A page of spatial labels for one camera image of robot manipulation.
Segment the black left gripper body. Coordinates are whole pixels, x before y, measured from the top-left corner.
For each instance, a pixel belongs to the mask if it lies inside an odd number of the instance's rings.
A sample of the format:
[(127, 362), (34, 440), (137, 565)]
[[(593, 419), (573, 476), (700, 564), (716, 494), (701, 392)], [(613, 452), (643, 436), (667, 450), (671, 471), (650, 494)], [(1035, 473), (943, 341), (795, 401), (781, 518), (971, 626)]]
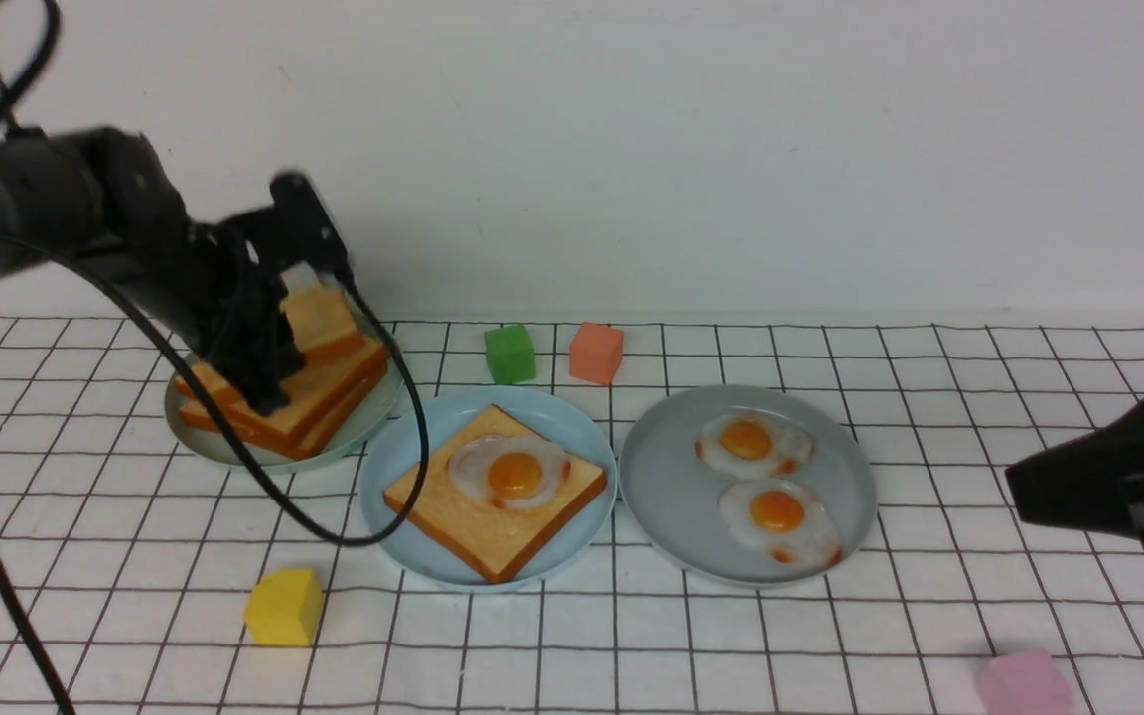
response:
[(141, 134), (100, 128), (87, 146), (103, 192), (108, 281), (192, 349), (280, 341), (280, 288), (235, 232), (199, 223)]

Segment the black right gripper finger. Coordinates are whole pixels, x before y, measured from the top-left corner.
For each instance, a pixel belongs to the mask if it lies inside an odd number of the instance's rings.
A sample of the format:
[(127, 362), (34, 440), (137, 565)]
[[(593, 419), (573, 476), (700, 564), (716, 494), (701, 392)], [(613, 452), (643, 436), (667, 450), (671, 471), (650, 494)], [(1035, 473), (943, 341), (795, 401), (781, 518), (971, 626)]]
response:
[(1144, 474), (1144, 418), (1121, 418), (1020, 459), (1004, 470), (1004, 484), (1023, 523), (1134, 532), (1122, 483), (1135, 474)]

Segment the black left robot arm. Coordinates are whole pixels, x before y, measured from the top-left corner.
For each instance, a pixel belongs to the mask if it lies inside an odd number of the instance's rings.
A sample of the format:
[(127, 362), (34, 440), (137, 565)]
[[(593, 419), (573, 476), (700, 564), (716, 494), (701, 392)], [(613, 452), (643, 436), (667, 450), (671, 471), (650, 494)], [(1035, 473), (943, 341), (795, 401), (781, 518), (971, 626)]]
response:
[(304, 366), (280, 276), (239, 227), (186, 212), (140, 134), (27, 128), (0, 140), (0, 279), (77, 267), (177, 334), (259, 415), (289, 404)]

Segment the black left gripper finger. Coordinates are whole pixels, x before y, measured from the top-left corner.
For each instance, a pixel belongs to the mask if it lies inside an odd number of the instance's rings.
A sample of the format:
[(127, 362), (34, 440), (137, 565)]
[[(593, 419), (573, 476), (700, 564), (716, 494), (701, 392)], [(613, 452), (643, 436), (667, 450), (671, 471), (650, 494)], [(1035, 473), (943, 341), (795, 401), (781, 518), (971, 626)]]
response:
[(254, 376), (259, 383), (283, 383), (305, 367), (285, 302), (283, 279), (254, 279)]
[(259, 416), (271, 416), (289, 406), (289, 394), (283, 383), (255, 380), (254, 329), (237, 329), (235, 337), (227, 340), (206, 366), (210, 375), (205, 390), (217, 404), (243, 402)]

